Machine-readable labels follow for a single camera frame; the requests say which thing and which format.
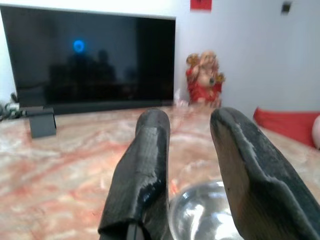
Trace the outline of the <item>black flat-screen television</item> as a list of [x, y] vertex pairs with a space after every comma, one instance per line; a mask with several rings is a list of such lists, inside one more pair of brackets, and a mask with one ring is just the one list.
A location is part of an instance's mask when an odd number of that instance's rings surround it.
[[56, 114], [170, 106], [173, 17], [0, 4], [22, 108]]

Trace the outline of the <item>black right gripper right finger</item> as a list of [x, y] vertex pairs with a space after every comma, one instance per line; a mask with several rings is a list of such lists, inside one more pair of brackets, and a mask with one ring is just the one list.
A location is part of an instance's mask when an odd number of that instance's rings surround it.
[[243, 113], [215, 109], [210, 132], [234, 225], [244, 240], [320, 240], [320, 204]]

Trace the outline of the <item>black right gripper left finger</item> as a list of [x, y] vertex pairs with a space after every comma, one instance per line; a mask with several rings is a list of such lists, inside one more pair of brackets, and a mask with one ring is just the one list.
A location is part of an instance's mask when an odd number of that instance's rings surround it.
[[138, 118], [115, 167], [98, 227], [99, 240], [169, 240], [170, 120], [160, 109]]

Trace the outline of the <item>red cushion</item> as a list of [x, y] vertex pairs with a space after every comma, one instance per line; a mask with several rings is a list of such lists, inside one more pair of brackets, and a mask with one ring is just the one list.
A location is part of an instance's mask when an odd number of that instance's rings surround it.
[[253, 119], [265, 129], [320, 150], [320, 111], [272, 111], [258, 107]]

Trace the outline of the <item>black television stand foot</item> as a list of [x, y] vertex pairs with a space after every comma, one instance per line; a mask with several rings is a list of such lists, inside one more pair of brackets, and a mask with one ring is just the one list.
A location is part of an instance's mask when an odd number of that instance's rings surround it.
[[57, 126], [52, 107], [28, 109], [26, 116], [29, 119], [30, 134], [33, 139], [56, 135]]

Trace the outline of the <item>red wall paper sign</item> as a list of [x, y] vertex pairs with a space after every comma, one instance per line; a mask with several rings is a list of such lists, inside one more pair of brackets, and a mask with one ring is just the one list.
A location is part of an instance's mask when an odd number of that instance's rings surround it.
[[191, 11], [211, 11], [213, 0], [190, 0]]

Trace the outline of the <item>clear glass bowl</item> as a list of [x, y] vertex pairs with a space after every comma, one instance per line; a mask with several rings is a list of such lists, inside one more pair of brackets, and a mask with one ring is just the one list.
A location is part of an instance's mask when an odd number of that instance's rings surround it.
[[199, 183], [177, 194], [169, 205], [168, 224], [172, 240], [244, 240], [221, 180]]

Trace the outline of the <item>red and gold figurine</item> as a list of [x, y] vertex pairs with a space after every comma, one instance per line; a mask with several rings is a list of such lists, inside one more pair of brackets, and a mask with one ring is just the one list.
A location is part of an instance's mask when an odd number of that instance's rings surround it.
[[191, 53], [186, 58], [185, 72], [191, 104], [219, 108], [225, 75], [219, 71], [219, 61], [214, 51]]

